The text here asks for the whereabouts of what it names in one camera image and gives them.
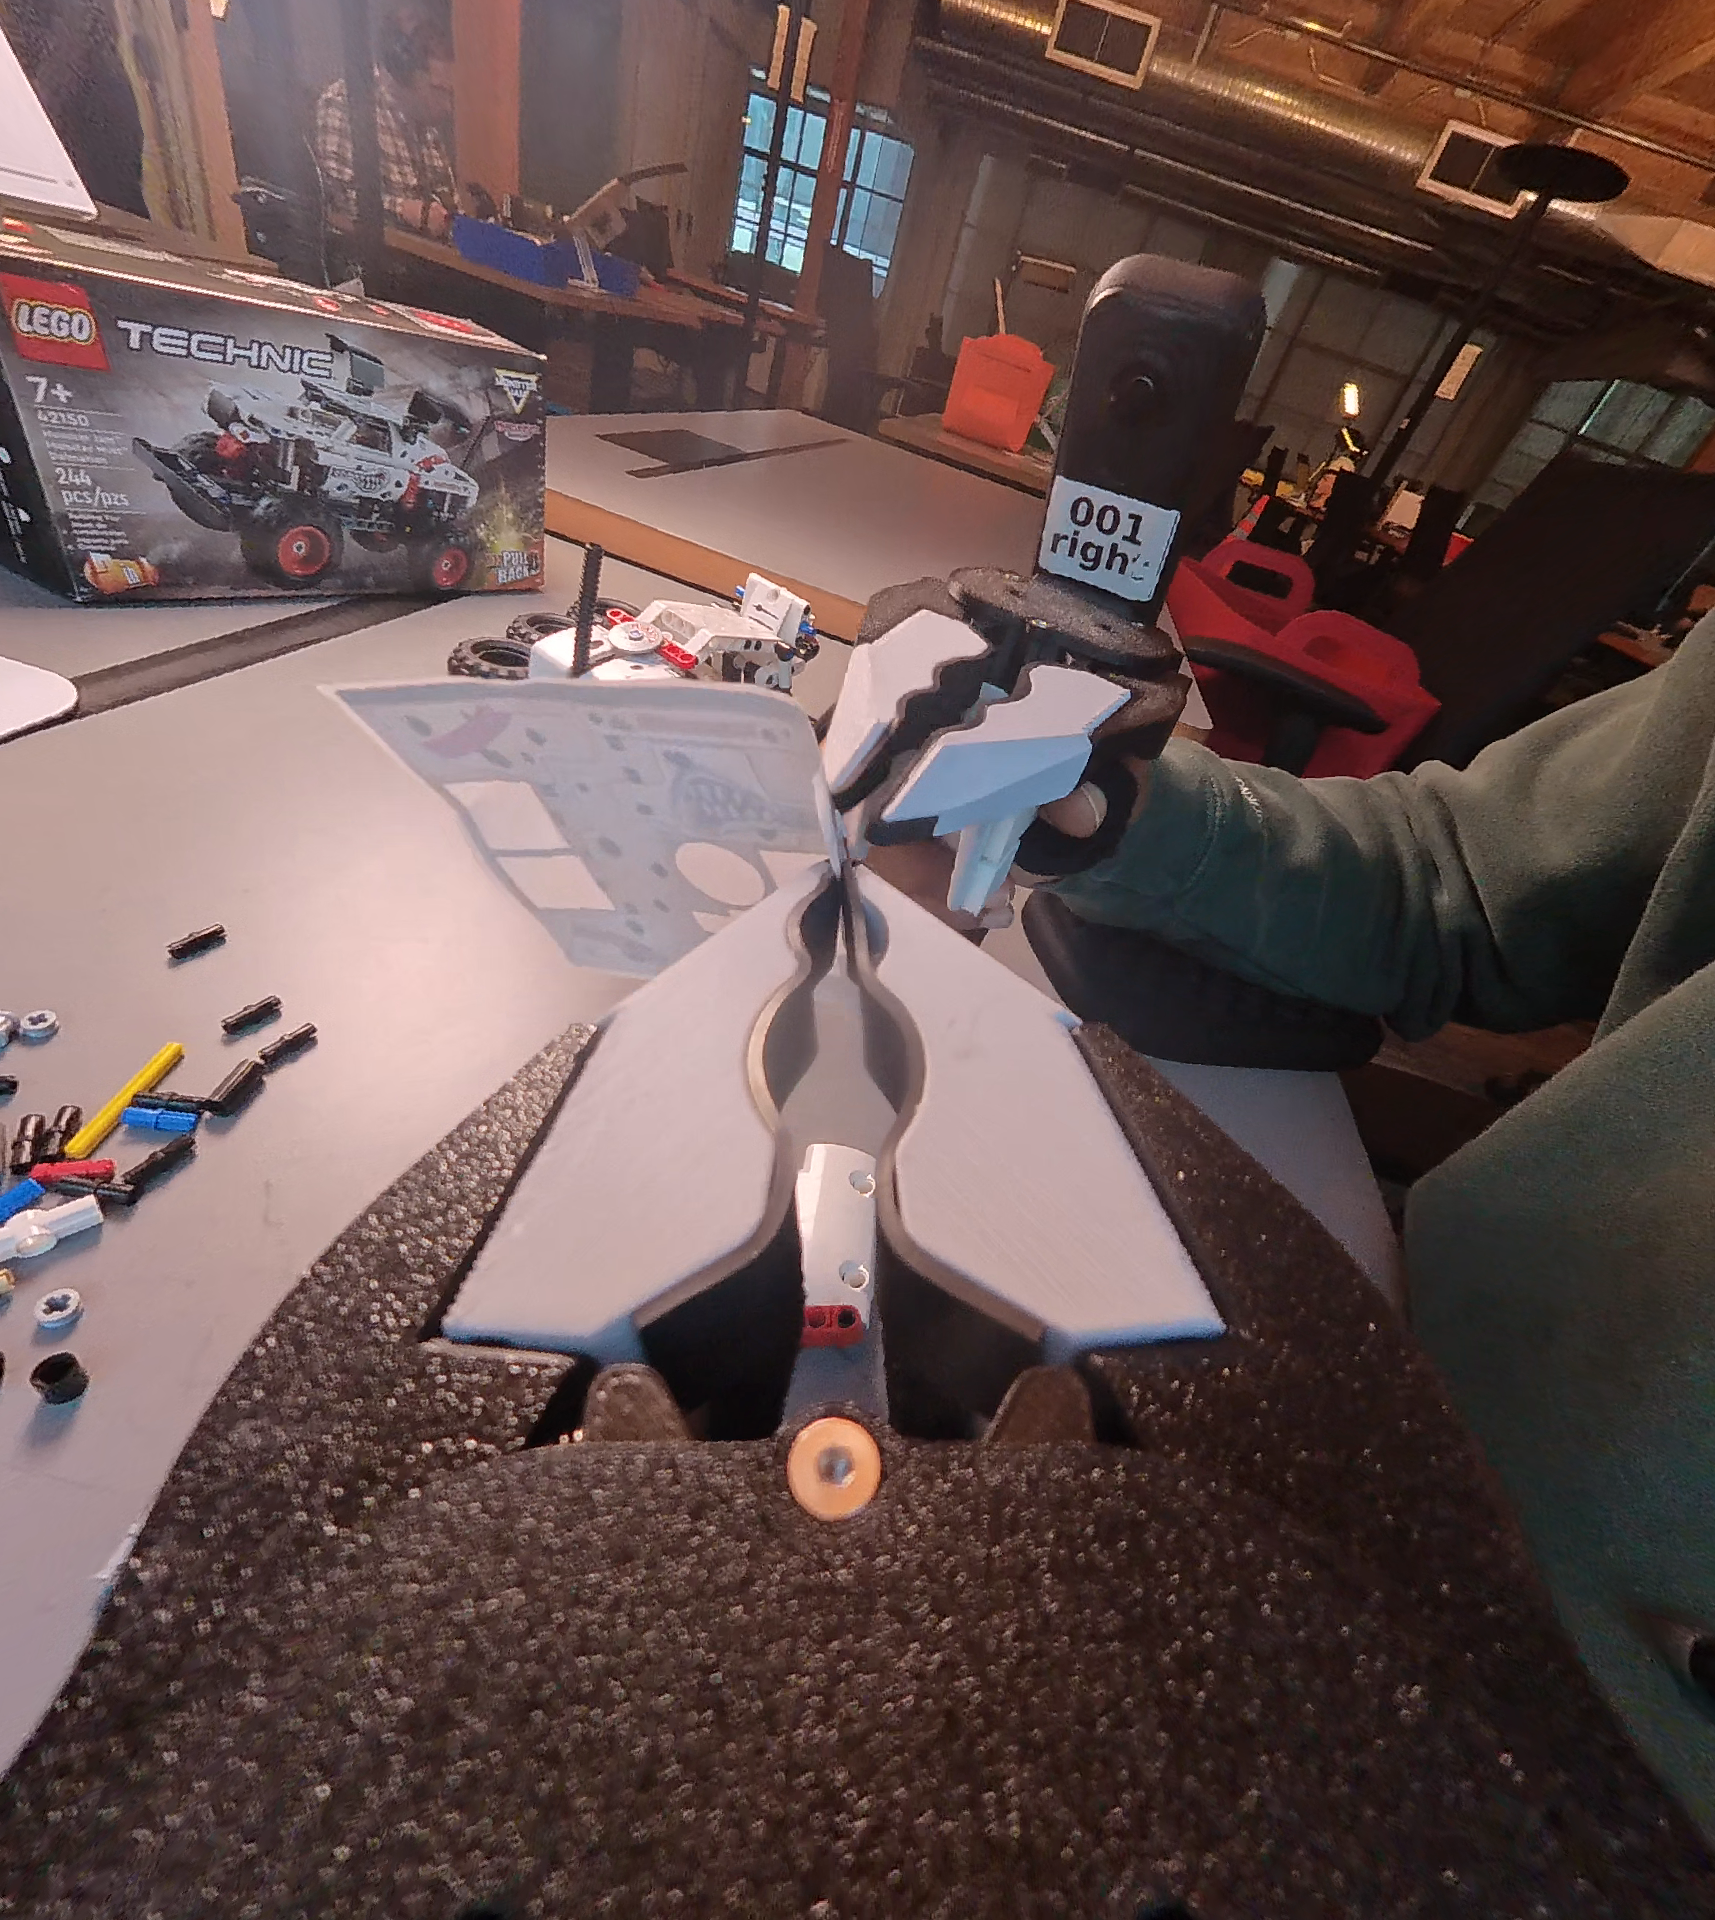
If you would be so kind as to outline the black partition panels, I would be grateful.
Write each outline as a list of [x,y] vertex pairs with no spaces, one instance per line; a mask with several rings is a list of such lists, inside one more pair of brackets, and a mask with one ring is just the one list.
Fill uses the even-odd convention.
[[1392,621],[1438,713],[1396,756],[1464,767],[1568,661],[1715,548],[1715,474],[1564,453]]

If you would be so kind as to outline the black table mat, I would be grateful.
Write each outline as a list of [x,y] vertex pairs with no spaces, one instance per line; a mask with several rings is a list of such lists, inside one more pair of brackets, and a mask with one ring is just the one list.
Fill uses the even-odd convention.
[[837,436],[805,440],[795,445],[735,447],[697,434],[687,429],[651,429],[617,434],[599,434],[605,447],[621,448],[645,460],[643,467],[629,468],[629,479],[669,479],[677,474],[741,467],[743,462],[777,460],[825,448],[837,448],[843,443]]

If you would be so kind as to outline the red chair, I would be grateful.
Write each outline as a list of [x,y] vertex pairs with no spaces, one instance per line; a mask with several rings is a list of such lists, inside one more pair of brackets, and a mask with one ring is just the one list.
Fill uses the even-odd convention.
[[1267,548],[1245,538],[1225,538],[1199,560],[1183,560],[1195,576],[1239,618],[1277,635],[1311,611],[1315,576],[1293,550]]
[[1394,767],[1438,713],[1414,654],[1342,613],[1303,613],[1277,635],[1231,617],[1227,637],[1193,635],[1185,651],[1209,746],[1223,759],[1368,779]]

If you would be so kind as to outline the white black toy truck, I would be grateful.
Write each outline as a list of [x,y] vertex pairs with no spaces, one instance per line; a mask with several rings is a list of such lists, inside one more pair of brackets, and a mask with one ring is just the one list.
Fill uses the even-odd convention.
[[711,680],[787,692],[819,652],[809,604],[757,572],[731,604],[655,598],[641,611],[593,613],[587,640],[553,635],[533,647],[531,671],[625,684]]

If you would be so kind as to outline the black pole stand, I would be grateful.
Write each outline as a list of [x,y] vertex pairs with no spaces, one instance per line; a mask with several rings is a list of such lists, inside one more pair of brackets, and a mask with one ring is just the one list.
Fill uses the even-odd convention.
[[1398,423],[1388,445],[1376,448],[1370,468],[1370,479],[1374,483],[1382,483],[1390,477],[1418,423],[1440,394],[1444,374],[1458,359],[1462,348],[1472,341],[1474,330],[1482,325],[1504,278],[1518,265],[1518,261],[1526,257],[1552,203],[1562,201],[1584,206],[1606,205],[1616,201],[1628,185],[1624,170],[1608,156],[1588,154],[1584,150],[1558,147],[1552,143],[1514,143],[1496,154],[1496,168],[1504,185],[1508,185],[1514,192],[1524,195],[1528,205],[1516,215],[1510,241],[1506,242],[1498,265],[1490,271],[1484,284],[1468,303],[1460,323],[1446,338],[1444,348],[1440,348],[1436,364],[1430,369],[1420,396],[1412,403],[1404,421]]

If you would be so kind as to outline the printed sticker sheet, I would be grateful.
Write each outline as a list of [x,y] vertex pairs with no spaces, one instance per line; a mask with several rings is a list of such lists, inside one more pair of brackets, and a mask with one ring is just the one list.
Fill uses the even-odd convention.
[[579,968],[649,979],[833,854],[819,744],[781,692],[537,678],[335,699]]

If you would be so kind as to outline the blue plastic bin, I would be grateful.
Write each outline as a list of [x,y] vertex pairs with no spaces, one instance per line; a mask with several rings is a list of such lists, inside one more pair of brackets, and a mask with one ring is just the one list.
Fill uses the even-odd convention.
[[469,265],[545,289],[583,287],[631,301],[641,269],[623,257],[599,253],[581,237],[537,242],[497,223],[457,215],[451,242]]

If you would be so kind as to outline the pile of small toy pieces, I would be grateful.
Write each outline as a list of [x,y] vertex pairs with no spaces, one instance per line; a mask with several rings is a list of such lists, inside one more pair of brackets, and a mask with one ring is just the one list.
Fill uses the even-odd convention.
[[275,1187],[237,1128],[271,1072],[255,1034],[169,1034],[81,1085],[45,1054],[73,1024],[0,1010],[0,1403],[61,1430],[101,1387],[115,1413],[197,1409],[229,1328],[257,1326]]

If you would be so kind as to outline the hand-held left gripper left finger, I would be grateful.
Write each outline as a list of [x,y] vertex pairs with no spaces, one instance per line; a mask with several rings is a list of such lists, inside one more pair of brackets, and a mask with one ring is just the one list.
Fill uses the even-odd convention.
[[639,1356],[651,1322],[771,1245],[789,1192],[777,1113],[817,1054],[839,917],[815,863],[603,1021],[445,1339]]

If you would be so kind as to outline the metal ventilation duct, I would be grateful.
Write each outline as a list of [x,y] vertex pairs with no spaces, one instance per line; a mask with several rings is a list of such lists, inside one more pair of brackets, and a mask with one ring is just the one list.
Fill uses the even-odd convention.
[[1715,5],[933,5],[931,58],[1037,112],[1412,179],[1446,129],[1616,160],[1715,223]]

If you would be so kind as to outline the printed toy truck box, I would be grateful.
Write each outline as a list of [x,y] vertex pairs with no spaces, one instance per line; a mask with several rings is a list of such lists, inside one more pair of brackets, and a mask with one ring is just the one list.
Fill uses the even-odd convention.
[[0,565],[77,604],[537,589],[543,421],[469,320],[0,239]]

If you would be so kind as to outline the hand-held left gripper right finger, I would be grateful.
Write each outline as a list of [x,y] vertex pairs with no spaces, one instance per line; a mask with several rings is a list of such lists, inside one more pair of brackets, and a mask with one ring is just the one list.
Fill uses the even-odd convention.
[[1219,1336],[1071,1017],[869,872],[845,899],[867,1067],[895,1113],[889,1243],[1049,1361]]

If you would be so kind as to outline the person's right forearm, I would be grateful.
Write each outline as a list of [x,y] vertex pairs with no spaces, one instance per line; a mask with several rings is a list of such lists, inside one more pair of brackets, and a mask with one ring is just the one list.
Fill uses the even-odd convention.
[[1119,851],[1049,897],[1408,1041],[1450,1021],[1606,1033],[1712,714],[1662,668],[1462,771],[1301,780],[1175,742]]

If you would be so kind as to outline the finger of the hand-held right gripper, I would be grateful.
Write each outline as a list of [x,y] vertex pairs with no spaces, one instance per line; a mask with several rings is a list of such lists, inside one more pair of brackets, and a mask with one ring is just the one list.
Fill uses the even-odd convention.
[[835,805],[873,792],[909,731],[919,742],[961,719],[975,700],[989,642],[963,621],[911,613],[851,654],[821,738],[823,780]]
[[923,840],[1013,818],[1065,798],[1089,761],[1091,734],[1125,709],[1121,684],[1063,667],[1031,667],[1013,699],[931,738],[903,780],[869,811],[869,843]]

